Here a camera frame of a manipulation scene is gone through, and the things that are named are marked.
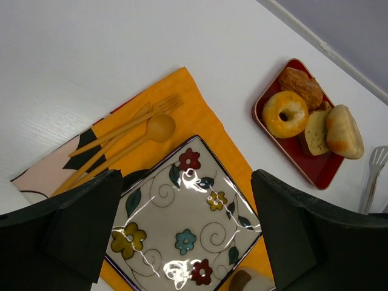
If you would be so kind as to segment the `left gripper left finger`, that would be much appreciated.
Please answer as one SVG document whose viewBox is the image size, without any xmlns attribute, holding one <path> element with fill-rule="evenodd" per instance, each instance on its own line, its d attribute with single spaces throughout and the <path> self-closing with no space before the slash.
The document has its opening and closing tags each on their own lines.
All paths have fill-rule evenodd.
<svg viewBox="0 0 388 291">
<path fill-rule="evenodd" d="M 90 290 L 123 191 L 121 172 L 1 215 L 1 290 Z"/>
</svg>

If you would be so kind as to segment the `pale plain bagel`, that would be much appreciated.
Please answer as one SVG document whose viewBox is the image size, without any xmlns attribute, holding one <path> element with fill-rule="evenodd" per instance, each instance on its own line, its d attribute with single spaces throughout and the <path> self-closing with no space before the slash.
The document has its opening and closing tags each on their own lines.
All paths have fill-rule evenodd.
<svg viewBox="0 0 388 291">
<path fill-rule="evenodd" d="M 364 144 L 349 108 L 336 105 L 326 117 L 326 142 L 333 153 L 346 159 L 360 159 Z"/>
</svg>

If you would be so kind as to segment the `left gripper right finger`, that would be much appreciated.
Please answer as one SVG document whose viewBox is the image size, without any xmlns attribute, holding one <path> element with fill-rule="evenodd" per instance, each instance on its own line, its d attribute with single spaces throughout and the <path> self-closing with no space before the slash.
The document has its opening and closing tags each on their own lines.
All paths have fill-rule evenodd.
<svg viewBox="0 0 388 291">
<path fill-rule="evenodd" d="M 265 170 L 251 185 L 278 290 L 386 290 L 387 215 L 363 215 Z"/>
</svg>

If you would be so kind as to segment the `metal serving tongs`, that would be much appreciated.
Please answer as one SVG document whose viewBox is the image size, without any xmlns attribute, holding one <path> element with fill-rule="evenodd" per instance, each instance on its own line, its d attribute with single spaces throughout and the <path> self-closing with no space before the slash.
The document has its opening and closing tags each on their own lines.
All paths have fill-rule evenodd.
<svg viewBox="0 0 388 291">
<path fill-rule="evenodd" d="M 376 148 L 371 153 L 369 159 L 369 175 L 368 180 L 361 195 L 360 204 L 358 211 L 361 214 L 368 215 L 370 208 L 372 206 L 377 179 L 387 163 L 387 146 L 381 145 Z"/>
</svg>

